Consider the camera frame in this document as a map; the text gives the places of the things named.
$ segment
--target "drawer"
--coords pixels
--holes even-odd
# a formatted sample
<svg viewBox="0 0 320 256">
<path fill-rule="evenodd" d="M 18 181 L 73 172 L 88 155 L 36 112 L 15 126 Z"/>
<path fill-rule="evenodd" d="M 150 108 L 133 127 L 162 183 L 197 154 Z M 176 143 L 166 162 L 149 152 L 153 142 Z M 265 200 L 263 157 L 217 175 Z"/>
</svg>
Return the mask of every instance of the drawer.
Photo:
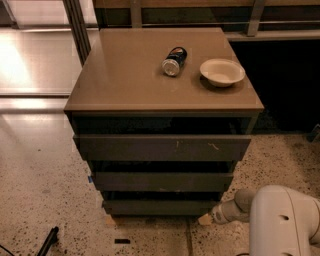
<svg viewBox="0 0 320 256">
<path fill-rule="evenodd" d="M 232 173 L 97 172 L 93 182 L 100 191 L 225 192 Z"/>
<path fill-rule="evenodd" d="M 218 202 L 219 193 L 105 192 L 103 207 L 111 215 L 201 216 Z"/>
<path fill-rule="evenodd" d="M 90 161 L 239 161 L 250 136 L 81 134 L 74 142 Z"/>
</svg>

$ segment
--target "cabinet top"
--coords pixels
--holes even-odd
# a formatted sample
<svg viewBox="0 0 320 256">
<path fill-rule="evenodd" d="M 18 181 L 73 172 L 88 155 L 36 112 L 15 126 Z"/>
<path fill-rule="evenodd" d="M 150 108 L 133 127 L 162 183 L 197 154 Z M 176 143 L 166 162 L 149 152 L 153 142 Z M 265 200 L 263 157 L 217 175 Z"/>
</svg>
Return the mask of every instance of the cabinet top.
<svg viewBox="0 0 320 256">
<path fill-rule="evenodd" d="M 188 56 L 176 77 L 161 64 L 177 46 Z M 220 28 L 102 29 L 65 106 L 65 112 L 261 112 L 248 77 L 215 88 L 201 76 L 212 58 L 239 62 Z"/>
</svg>

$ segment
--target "drawer front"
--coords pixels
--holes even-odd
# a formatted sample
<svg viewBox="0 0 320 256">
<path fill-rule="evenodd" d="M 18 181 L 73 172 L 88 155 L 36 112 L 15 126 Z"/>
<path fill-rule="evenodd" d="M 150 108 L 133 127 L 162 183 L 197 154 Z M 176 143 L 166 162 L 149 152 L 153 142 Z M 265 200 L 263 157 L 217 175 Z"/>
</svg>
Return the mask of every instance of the drawer front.
<svg viewBox="0 0 320 256">
<path fill-rule="evenodd" d="M 144 201 L 144 200 L 106 200 L 103 207 L 111 215 L 179 215 L 201 216 L 208 213 L 215 201 Z"/>
<path fill-rule="evenodd" d="M 97 172 L 93 179 L 100 191 L 225 192 L 231 173 Z"/>
<path fill-rule="evenodd" d="M 246 135 L 75 135 L 84 160 L 239 161 Z"/>
</svg>

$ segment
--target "soda can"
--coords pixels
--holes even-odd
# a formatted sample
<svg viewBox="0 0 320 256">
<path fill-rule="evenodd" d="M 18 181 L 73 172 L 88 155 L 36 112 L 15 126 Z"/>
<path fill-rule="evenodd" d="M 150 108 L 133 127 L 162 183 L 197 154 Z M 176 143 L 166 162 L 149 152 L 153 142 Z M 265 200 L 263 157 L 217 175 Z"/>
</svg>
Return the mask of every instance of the soda can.
<svg viewBox="0 0 320 256">
<path fill-rule="evenodd" d="M 176 76 L 179 74 L 185 59 L 187 51 L 182 47 L 173 48 L 167 58 L 162 62 L 162 69 L 168 76 Z"/>
</svg>

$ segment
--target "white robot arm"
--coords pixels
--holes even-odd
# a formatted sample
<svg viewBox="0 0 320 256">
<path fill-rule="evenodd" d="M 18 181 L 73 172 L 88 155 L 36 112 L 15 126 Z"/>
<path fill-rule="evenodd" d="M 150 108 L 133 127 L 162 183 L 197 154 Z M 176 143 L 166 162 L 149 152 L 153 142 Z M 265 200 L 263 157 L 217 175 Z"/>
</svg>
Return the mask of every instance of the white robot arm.
<svg viewBox="0 0 320 256">
<path fill-rule="evenodd" d="M 284 186 L 239 190 L 210 215 L 218 224 L 249 220 L 250 256 L 311 256 L 310 245 L 320 247 L 319 201 Z"/>
</svg>

